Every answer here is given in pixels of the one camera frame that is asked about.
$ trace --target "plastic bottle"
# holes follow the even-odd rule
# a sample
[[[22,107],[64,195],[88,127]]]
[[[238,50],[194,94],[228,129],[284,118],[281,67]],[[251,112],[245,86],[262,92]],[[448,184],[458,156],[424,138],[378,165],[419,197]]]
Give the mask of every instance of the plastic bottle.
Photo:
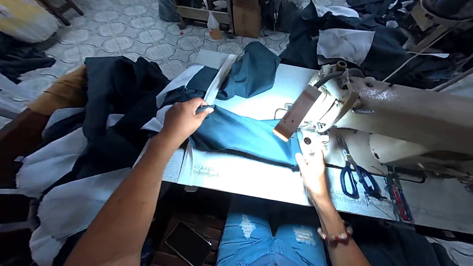
[[[209,11],[209,20],[207,21],[207,28],[209,28],[210,37],[214,40],[219,40],[222,33],[220,32],[220,25],[217,19]]]

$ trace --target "forearm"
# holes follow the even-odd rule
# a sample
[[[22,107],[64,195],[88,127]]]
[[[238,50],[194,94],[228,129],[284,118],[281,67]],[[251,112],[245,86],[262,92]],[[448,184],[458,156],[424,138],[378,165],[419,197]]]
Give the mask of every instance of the forearm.
[[[330,198],[315,200],[315,208],[319,215],[322,230],[327,235],[338,235],[345,232],[345,225]],[[327,245],[333,266],[369,266],[369,262],[352,238],[347,244]]]
[[[92,221],[66,261],[71,265],[139,265],[163,171],[180,143],[158,134]]]

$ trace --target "blue scissors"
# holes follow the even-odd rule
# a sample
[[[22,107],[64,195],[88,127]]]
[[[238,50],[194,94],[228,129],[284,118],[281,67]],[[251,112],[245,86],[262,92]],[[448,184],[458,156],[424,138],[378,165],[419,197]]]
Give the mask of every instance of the blue scissors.
[[[353,165],[353,168],[355,169],[355,172],[358,175],[358,180],[363,185],[363,188],[365,189],[366,194],[376,199],[387,199],[386,197],[381,196],[378,183],[373,178],[373,176],[368,171],[366,171],[363,167],[355,163],[355,160],[351,156],[350,151],[348,150],[347,143],[345,142],[343,137],[340,135],[337,135],[337,139],[338,139],[338,142],[342,144],[343,155],[345,156],[345,167],[343,167],[340,173],[340,182],[342,184],[343,193],[352,198],[356,198],[356,199],[359,198],[358,188],[356,186],[357,182],[353,178],[353,173],[351,171],[351,165]],[[348,174],[348,179],[350,180],[351,187],[352,187],[351,193],[347,191],[347,187],[345,185],[345,176],[347,174]],[[365,180],[366,177],[368,177],[372,186],[368,186]]]

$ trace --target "bracelet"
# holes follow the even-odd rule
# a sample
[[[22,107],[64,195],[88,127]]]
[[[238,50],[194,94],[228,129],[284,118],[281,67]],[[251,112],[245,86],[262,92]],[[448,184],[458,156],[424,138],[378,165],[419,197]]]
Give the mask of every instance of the bracelet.
[[[327,236],[326,234],[324,234],[321,227],[317,228],[317,233],[319,234],[320,238],[322,238],[325,241],[346,243],[347,240],[351,238],[353,234],[353,228],[346,222],[344,224],[345,224],[345,232],[341,234],[334,235],[334,236]]]

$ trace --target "ripped jeans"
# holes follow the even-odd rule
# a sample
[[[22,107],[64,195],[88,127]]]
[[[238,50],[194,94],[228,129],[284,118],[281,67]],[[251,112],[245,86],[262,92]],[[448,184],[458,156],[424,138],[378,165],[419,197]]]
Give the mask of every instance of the ripped jeans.
[[[274,237],[268,222],[270,205],[280,208]],[[313,207],[233,195],[217,266],[245,266],[270,253],[300,266],[326,266],[324,244],[316,231],[319,224]]]

